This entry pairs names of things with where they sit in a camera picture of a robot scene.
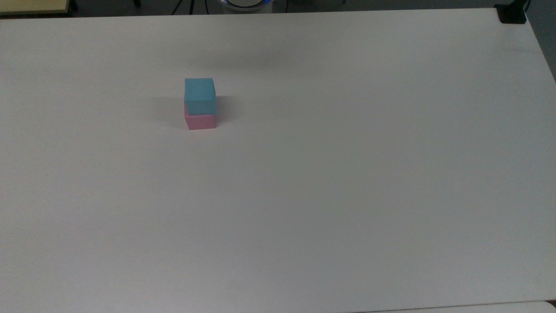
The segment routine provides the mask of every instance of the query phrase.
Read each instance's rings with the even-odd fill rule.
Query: stacked blocks
[[[183,101],[187,128],[216,128],[216,91],[211,78],[185,79]]]

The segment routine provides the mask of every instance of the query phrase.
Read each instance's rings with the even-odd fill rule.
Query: table surface
[[[554,306],[547,302],[525,302],[512,304],[493,304],[475,306],[440,307],[435,309],[416,309],[389,311],[390,313],[556,313]]]
[[[0,311],[556,299],[556,84],[528,23],[457,9],[0,29]],[[186,129],[185,77],[214,78],[216,129]]]
[[[0,0],[0,15],[66,13],[70,0]]]

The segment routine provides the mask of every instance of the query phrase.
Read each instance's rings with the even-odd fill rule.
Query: floor
[[[169,15],[180,0],[142,0],[136,8],[133,0],[77,0],[75,17]],[[288,12],[370,11],[396,9],[492,8],[508,0],[289,0]],[[182,0],[175,14],[189,14],[191,0]],[[210,14],[222,14],[218,0],[207,0]],[[273,12],[285,12],[286,0],[275,0]],[[206,14],[204,0],[196,0],[194,14]],[[556,1],[532,0],[527,16],[556,77]]]

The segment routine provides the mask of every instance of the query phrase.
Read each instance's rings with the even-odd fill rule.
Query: pink cube
[[[185,112],[185,122],[189,130],[216,128],[214,115],[188,115]]]

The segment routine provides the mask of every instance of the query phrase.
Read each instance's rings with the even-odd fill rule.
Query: yellow object
[[[70,0],[0,0],[0,15],[66,13]]]

